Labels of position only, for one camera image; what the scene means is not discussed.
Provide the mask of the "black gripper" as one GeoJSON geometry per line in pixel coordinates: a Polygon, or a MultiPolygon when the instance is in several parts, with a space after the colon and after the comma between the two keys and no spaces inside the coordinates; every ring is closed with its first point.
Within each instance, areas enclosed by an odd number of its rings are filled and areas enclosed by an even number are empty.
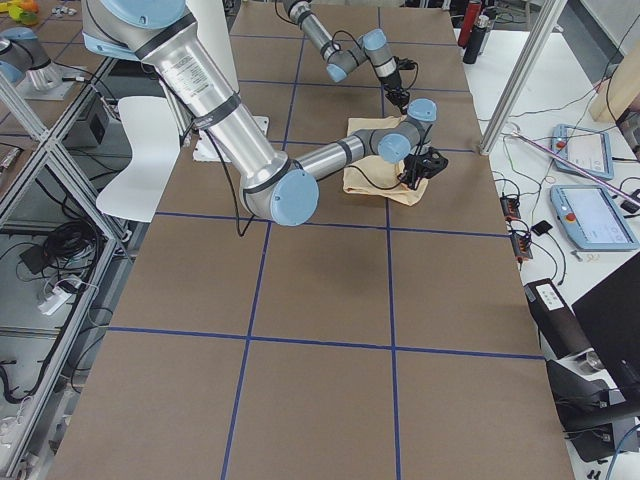
{"type": "Polygon", "coordinates": [[[409,154],[404,159],[404,167],[399,181],[410,190],[417,190],[421,181],[431,175],[431,153],[427,150],[421,154],[409,154]]]}
{"type": "Polygon", "coordinates": [[[410,101],[410,92],[403,86],[401,75],[391,74],[383,77],[382,86],[386,99],[399,108],[401,113],[406,113],[410,101]]]}

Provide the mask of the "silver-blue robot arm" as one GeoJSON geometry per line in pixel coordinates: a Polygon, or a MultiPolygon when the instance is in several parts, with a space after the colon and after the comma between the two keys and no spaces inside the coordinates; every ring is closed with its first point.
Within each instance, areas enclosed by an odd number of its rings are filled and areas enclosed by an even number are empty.
{"type": "Polygon", "coordinates": [[[282,1],[287,21],[295,24],[317,48],[329,77],[339,83],[361,65],[370,64],[386,99],[401,114],[410,101],[410,87],[403,85],[402,70],[418,70],[417,63],[392,53],[385,33],[376,28],[356,38],[345,30],[330,33],[311,8],[310,1],[282,1]]]}
{"type": "Polygon", "coordinates": [[[416,189],[448,164],[431,145],[436,104],[412,99],[384,32],[372,30],[349,50],[335,42],[306,1],[284,4],[290,20],[319,50],[333,81],[370,63],[387,98],[404,119],[394,128],[360,129],[297,159],[275,150],[242,103],[236,88],[197,37],[198,22],[183,1],[85,1],[83,35],[88,50],[154,68],[198,129],[241,175],[240,200],[252,214],[284,226],[305,223],[315,212],[320,179],[369,155],[403,163],[401,183],[416,189]]]}

